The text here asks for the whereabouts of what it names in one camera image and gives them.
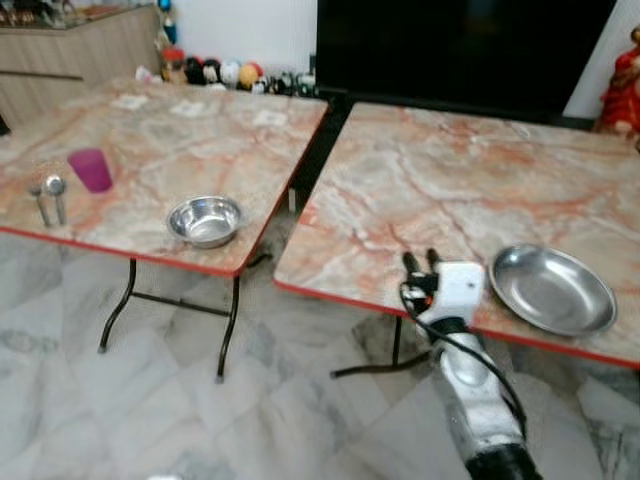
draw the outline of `wooden cabinet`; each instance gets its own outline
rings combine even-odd
[[[0,28],[0,115],[10,128],[144,65],[160,69],[146,6],[67,30]]]

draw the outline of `marble floor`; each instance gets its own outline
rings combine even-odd
[[[262,249],[277,258],[281,212]],[[331,380],[390,356],[392,319],[242,277],[226,380],[224,321],[132,299],[96,347],[127,261],[0,234],[0,479],[465,479],[428,367]],[[138,290],[211,306],[226,281],[142,264]],[[637,374],[489,341],[529,416],[545,478],[640,478]],[[410,327],[403,354],[424,349]]]

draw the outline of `black table leg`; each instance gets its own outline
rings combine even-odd
[[[359,367],[345,368],[331,372],[331,378],[346,377],[347,375],[356,375],[359,373],[394,373],[408,370],[428,361],[431,358],[431,352],[427,351],[420,355],[407,360],[406,362],[398,362],[400,355],[400,336],[402,333],[402,317],[396,317],[396,328],[393,337],[393,353],[390,365],[362,365]]]
[[[227,331],[224,333],[224,340],[220,347],[220,357],[218,358],[218,374],[216,376],[216,383],[222,383],[224,381],[224,362],[227,359],[227,350],[229,349],[229,342],[231,342],[231,335],[233,334],[233,327],[236,324],[236,316],[238,315],[238,302],[240,301],[240,277],[234,277],[233,279],[233,298],[231,299],[231,312],[229,312],[229,323],[227,324]]]
[[[107,351],[107,342],[109,341],[111,328],[113,327],[113,324],[116,323],[116,319],[118,318],[118,315],[120,315],[120,312],[122,312],[122,309],[127,305],[129,297],[131,297],[131,294],[133,293],[133,286],[135,285],[135,283],[136,261],[131,258],[129,260],[129,282],[127,283],[127,288],[124,290],[120,302],[118,303],[118,305],[116,305],[116,308],[113,309],[113,312],[111,312],[111,315],[109,315],[109,318],[107,319],[107,323],[105,324],[104,330],[102,331],[100,345],[98,346],[98,353],[104,353]]]

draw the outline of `red table edge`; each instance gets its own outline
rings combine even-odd
[[[238,268],[236,268],[235,270],[223,270],[223,269],[218,269],[218,268],[214,268],[214,267],[205,267],[202,265],[196,265],[193,263],[185,263],[185,262],[180,262],[178,260],[171,260],[171,259],[167,259],[167,258],[163,258],[163,257],[154,257],[154,256],[150,256],[150,255],[144,255],[144,254],[140,254],[140,253],[134,253],[134,252],[129,252],[127,250],[118,250],[116,248],[109,248],[109,247],[101,247],[98,245],[93,245],[91,243],[84,243],[84,242],[78,242],[76,240],[69,240],[69,239],[65,239],[65,238],[59,238],[59,237],[52,237],[43,233],[34,233],[34,232],[27,232],[25,230],[20,230],[18,228],[12,228],[12,227],[4,227],[4,226],[0,226],[0,233],[10,233],[13,235],[18,235],[21,237],[29,237],[29,238],[35,238],[37,240],[43,240],[45,242],[49,242],[49,243],[57,243],[57,244],[61,244],[61,245],[68,245],[70,247],[76,247],[76,248],[81,248],[83,250],[90,250],[90,251],[94,251],[94,252],[100,252],[100,253],[107,253],[110,255],[116,255],[118,257],[124,257],[124,258],[133,258],[135,260],[141,260],[144,262],[149,262],[149,263],[155,263],[158,265],[166,265],[169,267],[174,267],[174,268],[179,268],[181,270],[186,270],[186,271],[190,271],[190,272],[200,272],[200,273],[205,273],[207,275],[213,275],[216,277],[224,277],[224,278],[235,278],[237,276],[239,276],[240,274],[242,274],[242,272],[244,271],[245,267],[247,266],[247,263],[249,263],[249,261],[251,260],[251,257],[253,256],[253,254],[256,252],[258,245],[260,244],[260,240],[262,240],[262,236],[264,235],[265,230],[267,229],[267,227],[269,226],[269,223],[271,223],[271,220],[273,219],[274,215],[276,214],[276,211],[278,210],[278,207],[282,204],[282,200],[285,196],[285,194],[287,193],[288,189],[289,189],[289,185],[291,185],[291,182],[293,181],[293,177],[295,177],[298,169],[300,168],[300,165],[302,164],[302,159],[306,157],[307,153],[309,152],[309,148],[311,148],[311,145],[315,142],[319,130],[320,130],[320,126],[322,125],[322,122],[324,121],[325,117],[327,116],[327,112],[329,110],[329,104],[326,101],[323,101],[324,103],[324,111],[322,112],[322,115],[320,117],[320,120],[318,121],[318,124],[316,125],[316,129],[313,131],[313,135],[311,136],[311,138],[309,139],[309,141],[307,142],[307,146],[304,149],[304,152],[302,152],[302,155],[300,156],[300,158],[298,159],[298,161],[296,162],[296,165],[294,166],[293,170],[291,171],[291,175],[289,175],[289,179],[287,180],[287,182],[285,183],[283,189],[281,190],[280,194],[278,195],[273,208],[271,209],[271,212],[269,212],[269,215],[267,216],[267,220],[264,223],[264,226],[262,227],[262,230],[260,230],[260,233],[258,233],[258,236],[256,237],[256,241],[253,244],[253,247],[251,247],[251,250],[249,251],[248,255],[246,256],[246,258],[243,260],[243,262],[240,264],[240,266],[238,266]]]
[[[333,295],[330,293],[320,292],[317,290],[311,290],[311,289],[306,289],[302,287],[297,287],[294,285],[289,285],[287,283],[279,281],[275,277],[273,277],[273,283],[282,290],[292,292],[292,293],[297,293],[299,295],[316,297],[322,300],[329,300],[333,302],[343,303],[346,305],[350,305],[352,307],[364,308],[367,310],[373,310],[380,313],[387,313],[389,315],[394,315],[394,316],[401,316],[401,317],[409,316],[408,313],[404,310],[397,310],[395,308],[390,308],[390,307],[381,307],[380,305],[376,305],[373,303],[363,302],[360,300],[353,300],[350,298],[341,297],[339,295]],[[473,328],[473,330],[480,332],[484,335],[487,335],[488,337],[496,338],[498,340],[506,340],[513,343],[519,343],[522,345],[541,348],[543,350],[549,350],[555,353],[568,354],[571,356],[586,358],[588,360],[595,360],[598,362],[616,365],[619,367],[626,367],[634,370],[640,370],[640,361],[633,362],[623,358],[615,358],[615,357],[606,356],[604,354],[587,352],[585,350],[582,350],[576,347],[546,343],[541,340],[532,340],[530,338],[519,337],[516,335],[496,332],[493,330],[485,330],[482,328]]]

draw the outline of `stainless steel plate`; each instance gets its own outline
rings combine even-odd
[[[176,205],[167,216],[167,228],[178,239],[198,248],[220,247],[240,226],[240,207],[227,197],[195,197]]]
[[[508,247],[493,259],[489,278],[518,316],[558,335],[589,335],[616,320],[613,291],[579,260],[557,250]]]

